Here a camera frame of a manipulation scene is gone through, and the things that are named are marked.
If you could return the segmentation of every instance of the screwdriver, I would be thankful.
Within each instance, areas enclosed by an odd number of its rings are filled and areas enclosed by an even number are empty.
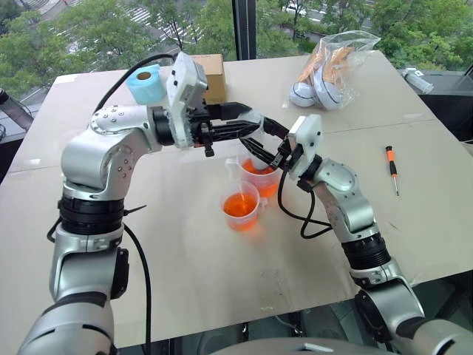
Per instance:
[[[392,179],[394,180],[394,187],[396,188],[396,195],[399,196],[398,182],[396,181],[398,172],[396,171],[396,165],[394,164],[394,152],[392,146],[386,147],[386,154],[387,160],[389,161],[389,172],[391,173]]]

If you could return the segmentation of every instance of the floor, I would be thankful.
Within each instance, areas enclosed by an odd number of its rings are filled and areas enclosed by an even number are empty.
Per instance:
[[[468,271],[415,286],[414,291],[421,301],[426,316],[438,317],[438,312],[441,312],[443,318],[473,331],[472,276],[473,271]],[[376,343],[365,331],[354,301],[348,300],[305,309],[294,314],[268,317],[243,325],[155,342],[152,353],[207,355],[246,340],[298,335],[345,339],[355,344],[385,349],[384,345]],[[123,348],[121,351],[122,355],[144,354],[140,345]]]

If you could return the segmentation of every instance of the white table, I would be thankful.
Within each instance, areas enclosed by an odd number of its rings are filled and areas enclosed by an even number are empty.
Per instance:
[[[305,57],[225,63],[228,100],[290,126],[299,115],[286,100]],[[35,318],[51,304],[53,245],[46,231],[58,216],[59,158],[122,71],[60,77],[0,186],[0,352],[14,353]],[[473,268],[473,159],[397,74],[374,52],[355,78],[359,96],[323,113],[319,154],[357,171],[391,255],[411,283]],[[133,104],[121,87],[109,104]],[[394,146],[401,196],[396,197],[384,147]],[[299,236],[301,223],[269,201],[256,228],[230,230],[218,198],[228,182],[225,158],[237,143],[173,147],[142,157],[126,198],[125,218],[139,237],[152,278],[152,340],[177,337],[274,314],[346,300],[357,292],[335,235]],[[284,202],[307,213],[309,197],[293,182]],[[325,219],[318,203],[315,217]],[[128,291],[112,302],[119,347],[144,341],[143,270],[130,250]]]

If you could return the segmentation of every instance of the cardboard box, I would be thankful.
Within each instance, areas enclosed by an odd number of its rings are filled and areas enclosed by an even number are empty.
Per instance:
[[[227,101],[225,90],[225,71],[221,54],[193,55],[192,59],[203,66],[207,77],[208,90],[204,94],[205,102],[209,105],[221,104]]]

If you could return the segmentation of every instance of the blue tape roll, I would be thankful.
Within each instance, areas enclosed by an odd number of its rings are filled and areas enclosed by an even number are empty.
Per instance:
[[[160,79],[159,64],[136,69],[127,79],[126,85],[135,101],[141,105],[156,104],[166,96]]]

